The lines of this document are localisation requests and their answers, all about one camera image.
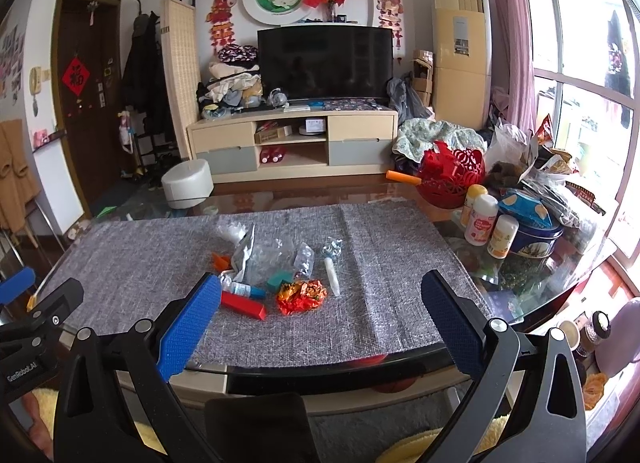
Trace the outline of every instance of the red diamond door decoration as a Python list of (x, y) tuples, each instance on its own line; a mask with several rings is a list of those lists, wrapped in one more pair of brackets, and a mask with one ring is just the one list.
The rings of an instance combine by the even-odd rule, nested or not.
[(88, 79), (89, 70), (78, 60), (78, 57), (74, 57), (66, 68), (65, 74), (62, 75), (64, 85), (71, 89), (75, 96), (80, 96)]

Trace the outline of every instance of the white tube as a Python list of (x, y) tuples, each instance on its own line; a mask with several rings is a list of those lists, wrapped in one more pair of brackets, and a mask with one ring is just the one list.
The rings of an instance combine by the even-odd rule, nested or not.
[(326, 268), (327, 276), (329, 276), (331, 291), (336, 297), (340, 297), (340, 284), (338, 283), (338, 275), (335, 273), (334, 260), (331, 257), (325, 257), (324, 267)]

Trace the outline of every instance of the orange handle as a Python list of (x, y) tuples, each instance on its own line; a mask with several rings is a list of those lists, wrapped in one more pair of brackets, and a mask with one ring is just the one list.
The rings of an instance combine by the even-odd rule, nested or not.
[(420, 183), (422, 183), (422, 179), (416, 176), (409, 176), (408, 174), (402, 174), (395, 170), (387, 170), (386, 178), (392, 181), (399, 181), (400, 183), (409, 183), (409, 185), (420, 185)]

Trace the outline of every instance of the glass table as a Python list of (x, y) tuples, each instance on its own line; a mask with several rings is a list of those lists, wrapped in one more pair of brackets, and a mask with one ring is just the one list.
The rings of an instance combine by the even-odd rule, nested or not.
[[(554, 253), (545, 259), (528, 259), (509, 254), (506, 259), (497, 260), (487, 254), (485, 247), (472, 247), (465, 241), (459, 223), (459, 210), (436, 208), (424, 201), (413, 187), (403, 184), (227, 195), (216, 195), (214, 189), (213, 195), (185, 209), (171, 208), (162, 197), (162, 191), (157, 191), (151, 195), (151, 199), (156, 201), (123, 205), (95, 218), (92, 226), (105, 221), (241, 214), (382, 200), (415, 201), (465, 266), (493, 315), (504, 318), (518, 331), (530, 331), (540, 322), (553, 316), (572, 288), (585, 279), (615, 249), (613, 243), (605, 239), (587, 254), (580, 255), (561, 237), (556, 243)], [(81, 245), (82, 237), (79, 237), (78, 241)], [(223, 377), (218, 379), (223, 388), (220, 389), (220, 385), (216, 384), (217, 390), (233, 395), (261, 395), (283, 391), (319, 395), (368, 387), (384, 389), (385, 385), (393, 382), (412, 382), (449, 367), (452, 367), (449, 354), (444, 344), (437, 343), (402, 353), (324, 366), (274, 368), (191, 364), (188, 366), (190, 371), (183, 374), (200, 373), (202, 377), (204, 373), (208, 373), (212, 378)], [(178, 375), (172, 379), (174, 387), (182, 385), (180, 382), (174, 382), (180, 377), (181, 375)]]

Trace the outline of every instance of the hand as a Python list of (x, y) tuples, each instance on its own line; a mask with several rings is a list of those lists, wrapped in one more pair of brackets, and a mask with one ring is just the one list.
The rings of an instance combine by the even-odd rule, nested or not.
[(27, 393), (22, 396), (22, 406), (27, 411), (33, 425), (29, 429), (29, 438), (33, 441), (34, 445), (44, 452), (50, 460), (53, 461), (53, 440), (49, 435), (49, 430), (40, 417), (40, 405), (33, 393)]

